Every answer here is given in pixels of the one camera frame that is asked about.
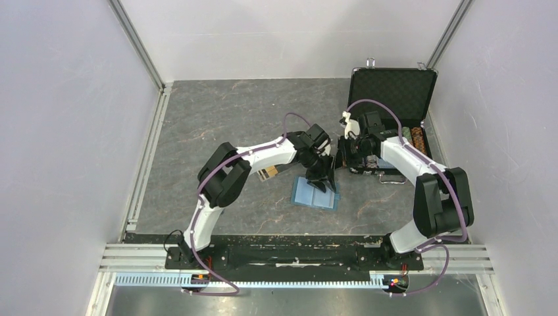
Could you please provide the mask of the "gold card stack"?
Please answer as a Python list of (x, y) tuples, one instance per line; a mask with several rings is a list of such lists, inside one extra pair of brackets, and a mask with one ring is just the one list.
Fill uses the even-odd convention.
[(279, 171), (276, 166), (267, 167), (257, 171), (258, 177), (262, 182), (275, 177), (278, 173)]

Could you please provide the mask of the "black poker chip case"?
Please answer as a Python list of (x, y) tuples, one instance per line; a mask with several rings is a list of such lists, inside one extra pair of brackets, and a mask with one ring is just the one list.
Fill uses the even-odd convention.
[(384, 140), (392, 145), (401, 142), (413, 146), (421, 155), (430, 157), (428, 140), (422, 124), (434, 92), (438, 73), (425, 68), (354, 68), (351, 75), (349, 99), (345, 111), (353, 119), (362, 113), (378, 111), (385, 131), (382, 132), (380, 157), (368, 156), (364, 165), (347, 168), (354, 174), (384, 172), (399, 175), (400, 171), (387, 160), (382, 149)]

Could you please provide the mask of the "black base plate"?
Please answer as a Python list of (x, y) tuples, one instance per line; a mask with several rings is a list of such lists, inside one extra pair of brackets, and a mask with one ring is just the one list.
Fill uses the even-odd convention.
[(214, 235), (208, 247), (186, 262), (178, 244), (182, 235), (163, 242), (165, 269), (192, 270), (201, 280), (349, 281), (371, 271), (404, 275), (421, 271), (421, 255), (389, 254), (377, 235)]

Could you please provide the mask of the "aluminium frame post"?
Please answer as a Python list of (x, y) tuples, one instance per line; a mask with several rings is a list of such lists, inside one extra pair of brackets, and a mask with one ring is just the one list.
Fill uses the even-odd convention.
[(449, 47), (451, 40), (453, 39), (456, 31), (460, 27), (462, 21), (465, 19), (467, 13), (472, 7), (474, 0), (460, 0), (455, 9), (452, 17), (450, 18), (447, 26), (445, 27), (442, 36), (440, 37), (438, 43), (436, 44), (430, 58), (426, 63), (427, 68), (436, 68), (443, 54)]
[(108, 4), (114, 12), (120, 26), (122, 27), (124, 33), (126, 34), (129, 42), (131, 43), (134, 51), (137, 53), (143, 67), (147, 71), (151, 81), (157, 87), (159, 91), (163, 91), (165, 89), (166, 84), (164, 83), (161, 75), (159, 74), (156, 66), (149, 56), (140, 35), (138, 34), (134, 24), (129, 17), (126, 9), (122, 1), (120, 0), (108, 0)]

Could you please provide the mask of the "left aluminium frame post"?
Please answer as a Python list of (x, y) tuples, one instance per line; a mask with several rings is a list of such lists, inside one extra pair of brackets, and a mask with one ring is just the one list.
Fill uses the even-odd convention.
[(108, 4), (114, 12), (120, 26), (122, 27), (124, 33), (126, 34), (129, 42), (131, 43), (134, 51), (137, 53), (143, 67), (147, 71), (151, 81), (157, 87), (159, 91), (163, 91), (165, 89), (166, 84), (164, 83), (161, 75), (159, 74), (156, 66), (149, 56), (140, 35), (138, 34), (134, 24), (129, 17), (126, 9), (122, 1), (120, 0), (108, 0)]

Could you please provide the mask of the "right aluminium frame post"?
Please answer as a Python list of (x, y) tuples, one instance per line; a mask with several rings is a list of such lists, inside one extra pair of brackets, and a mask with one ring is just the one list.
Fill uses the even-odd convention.
[(472, 7), (474, 0), (460, 0), (455, 9), (452, 17), (450, 18), (447, 26), (445, 27), (442, 36), (440, 37), (438, 43), (436, 44), (430, 58), (426, 63), (427, 68), (436, 68), (443, 54), (449, 47), (451, 40), (453, 39), (456, 31), (460, 27), (462, 21), (465, 19), (467, 13)]

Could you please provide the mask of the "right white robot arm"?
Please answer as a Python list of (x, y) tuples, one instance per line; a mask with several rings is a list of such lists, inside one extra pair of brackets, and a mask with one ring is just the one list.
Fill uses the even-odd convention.
[(340, 123), (344, 134), (338, 139), (339, 166), (362, 174), (370, 170), (367, 158), (375, 156), (395, 167), (415, 188), (412, 220), (382, 243), (380, 260), (385, 267), (396, 269), (410, 251), (423, 251), (472, 224), (469, 181), (463, 169), (435, 162), (403, 136), (401, 127), (386, 129), (376, 111), (357, 119), (344, 111)]

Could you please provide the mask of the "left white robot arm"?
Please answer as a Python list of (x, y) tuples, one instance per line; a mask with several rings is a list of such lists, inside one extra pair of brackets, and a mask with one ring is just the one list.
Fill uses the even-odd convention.
[(182, 260), (191, 268), (207, 259), (213, 229), (223, 209), (240, 196), (248, 177), (275, 165), (302, 165), (308, 185), (327, 192), (336, 191), (331, 139), (317, 124), (307, 131), (286, 132), (275, 140), (249, 147), (220, 144), (203, 165), (197, 179), (197, 206), (178, 247)]

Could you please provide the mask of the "blue card holder wallet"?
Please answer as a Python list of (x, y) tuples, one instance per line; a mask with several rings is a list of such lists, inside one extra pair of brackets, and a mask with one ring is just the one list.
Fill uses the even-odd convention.
[(307, 179), (298, 176), (293, 183), (291, 203), (327, 211), (336, 211), (340, 200), (339, 193), (327, 188), (325, 192), (307, 183)]

